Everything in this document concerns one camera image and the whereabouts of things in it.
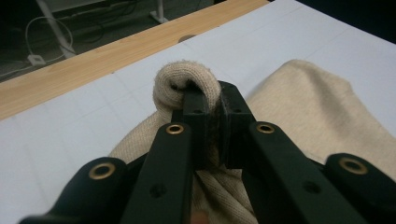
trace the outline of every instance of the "screw hole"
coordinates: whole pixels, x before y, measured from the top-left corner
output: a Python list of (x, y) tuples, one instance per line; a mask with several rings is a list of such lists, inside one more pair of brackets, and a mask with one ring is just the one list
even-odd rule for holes
[(152, 198), (158, 199), (166, 194), (166, 187), (163, 184), (156, 184), (151, 187), (149, 194)]
[(303, 183), (303, 188), (305, 189), (306, 192), (312, 194), (319, 194), (321, 191), (320, 186), (318, 186), (316, 183), (311, 181), (305, 181)]
[(257, 131), (261, 133), (273, 133), (275, 129), (269, 124), (259, 124), (257, 125)]
[(173, 124), (166, 128), (166, 132), (170, 134), (179, 134), (182, 133), (183, 131), (184, 131), (183, 126), (179, 124)]
[(342, 168), (355, 175), (365, 175), (368, 172), (367, 167), (355, 159), (343, 157), (340, 159), (339, 164)]
[(89, 172), (89, 177), (94, 180), (105, 179), (116, 171), (116, 166), (111, 162), (104, 162), (93, 166)]

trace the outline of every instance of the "wooden board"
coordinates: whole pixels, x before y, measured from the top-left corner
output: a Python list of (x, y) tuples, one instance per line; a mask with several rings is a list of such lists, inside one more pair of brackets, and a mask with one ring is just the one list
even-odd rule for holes
[(266, 0), (228, 0), (0, 83), (0, 119), (172, 47), (183, 36), (201, 34), (267, 3)]

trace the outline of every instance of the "beige knit fabric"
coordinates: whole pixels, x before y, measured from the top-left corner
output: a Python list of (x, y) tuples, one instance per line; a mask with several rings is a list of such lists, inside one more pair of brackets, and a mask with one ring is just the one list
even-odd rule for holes
[[(220, 88), (210, 71), (198, 63), (170, 63), (155, 79), (157, 112), (131, 130), (110, 156), (130, 162), (146, 153), (158, 128), (181, 107), (181, 90), (189, 82), (201, 88), (214, 113)], [(396, 139), (340, 77), (312, 63), (290, 61), (265, 79), (247, 103), (257, 120), (277, 124), (308, 157), (324, 162), (330, 154), (348, 152), (396, 179)], [(211, 223), (257, 223), (240, 171), (217, 167), (212, 150), (212, 164), (194, 178), (192, 210), (205, 210)]]

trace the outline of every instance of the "fabric fold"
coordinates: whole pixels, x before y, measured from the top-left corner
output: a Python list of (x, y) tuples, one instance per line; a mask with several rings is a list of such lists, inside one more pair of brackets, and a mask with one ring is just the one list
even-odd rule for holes
[[(214, 114), (220, 86), (210, 70), (194, 62), (170, 63), (155, 78), (157, 111), (131, 130), (110, 156), (130, 162), (148, 152), (157, 130), (170, 122), (172, 110), (181, 108), (182, 90), (191, 82), (203, 91)], [(247, 104), (256, 120), (282, 128), (307, 157), (325, 162), (330, 154), (347, 152), (396, 179), (396, 139), (342, 78), (312, 63), (292, 60), (265, 79)], [(210, 150), (210, 157), (216, 157), (217, 149)], [(226, 170), (211, 161), (194, 175), (192, 210), (205, 210), (211, 223), (257, 223), (241, 171)]]

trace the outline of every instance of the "white tabletop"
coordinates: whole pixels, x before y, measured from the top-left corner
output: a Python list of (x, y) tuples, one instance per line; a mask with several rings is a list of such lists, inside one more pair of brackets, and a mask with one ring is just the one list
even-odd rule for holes
[(0, 223), (48, 211), (72, 175), (150, 115), (165, 64), (194, 60), (245, 97), (282, 63), (303, 59), (348, 80), (396, 136), (396, 45), (292, 0), (236, 20), (0, 121)]

